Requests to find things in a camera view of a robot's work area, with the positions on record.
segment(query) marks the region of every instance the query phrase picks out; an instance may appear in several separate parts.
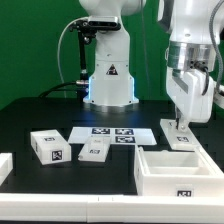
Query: warning label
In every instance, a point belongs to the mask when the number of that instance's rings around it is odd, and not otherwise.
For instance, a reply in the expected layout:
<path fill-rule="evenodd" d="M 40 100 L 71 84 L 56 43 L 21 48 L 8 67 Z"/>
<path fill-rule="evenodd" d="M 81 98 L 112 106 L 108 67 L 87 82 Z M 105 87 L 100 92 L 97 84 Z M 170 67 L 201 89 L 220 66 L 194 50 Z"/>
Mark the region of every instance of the warning label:
<path fill-rule="evenodd" d="M 107 75 L 118 75 L 117 70 L 114 65 L 111 65 L 110 69 L 107 72 Z"/>

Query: white cube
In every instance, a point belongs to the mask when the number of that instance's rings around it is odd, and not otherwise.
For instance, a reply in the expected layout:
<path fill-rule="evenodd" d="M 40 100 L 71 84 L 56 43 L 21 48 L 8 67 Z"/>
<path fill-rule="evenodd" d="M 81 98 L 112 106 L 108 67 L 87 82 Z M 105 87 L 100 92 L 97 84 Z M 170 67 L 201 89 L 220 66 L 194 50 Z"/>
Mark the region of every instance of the white cube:
<path fill-rule="evenodd" d="M 71 161 L 71 146 L 57 130 L 31 132 L 31 145 L 42 165 Z"/>

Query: small white block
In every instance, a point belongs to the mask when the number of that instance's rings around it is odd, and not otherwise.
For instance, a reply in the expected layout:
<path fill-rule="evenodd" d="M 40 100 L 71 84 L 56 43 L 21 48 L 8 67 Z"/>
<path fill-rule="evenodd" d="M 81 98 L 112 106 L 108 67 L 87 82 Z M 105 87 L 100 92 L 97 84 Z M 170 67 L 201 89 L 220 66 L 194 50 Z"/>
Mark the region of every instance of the small white block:
<path fill-rule="evenodd" d="M 110 147 L 110 137 L 89 137 L 80 154 L 80 161 L 105 162 Z"/>
<path fill-rule="evenodd" d="M 71 146 L 57 130 L 31 132 L 31 145 L 43 165 L 71 161 Z"/>
<path fill-rule="evenodd" d="M 11 170 L 12 165 L 12 154 L 11 153 L 1 153 L 0 154 L 0 185 L 7 178 Z"/>

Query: white foam block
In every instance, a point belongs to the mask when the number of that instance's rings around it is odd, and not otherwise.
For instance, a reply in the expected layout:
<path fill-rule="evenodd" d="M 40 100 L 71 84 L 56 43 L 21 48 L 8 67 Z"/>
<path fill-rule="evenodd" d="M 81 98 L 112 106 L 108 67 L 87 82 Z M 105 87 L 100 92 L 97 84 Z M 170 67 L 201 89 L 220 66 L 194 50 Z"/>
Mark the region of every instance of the white foam block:
<path fill-rule="evenodd" d="M 80 161 L 105 162 L 110 147 L 110 137 L 89 137 L 80 154 Z"/>
<path fill-rule="evenodd" d="M 85 144 L 91 136 L 110 137 L 115 145 L 156 145 L 152 130 L 142 128 L 73 127 L 68 142 Z"/>
<path fill-rule="evenodd" d="M 31 132 L 31 145 L 43 165 L 71 161 L 71 146 L 57 130 Z"/>
<path fill-rule="evenodd" d="M 0 154 L 0 185 L 7 178 L 11 170 L 12 165 L 12 154 L 11 153 L 1 153 Z"/>

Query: open white box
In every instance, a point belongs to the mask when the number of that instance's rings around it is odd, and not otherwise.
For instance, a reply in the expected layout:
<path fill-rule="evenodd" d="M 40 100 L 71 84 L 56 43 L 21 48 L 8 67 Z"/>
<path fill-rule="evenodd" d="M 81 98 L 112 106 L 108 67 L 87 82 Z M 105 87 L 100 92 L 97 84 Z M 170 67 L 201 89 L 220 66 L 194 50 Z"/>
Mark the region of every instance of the open white box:
<path fill-rule="evenodd" d="M 205 150 L 135 151 L 134 175 L 138 195 L 223 197 L 224 174 Z"/>

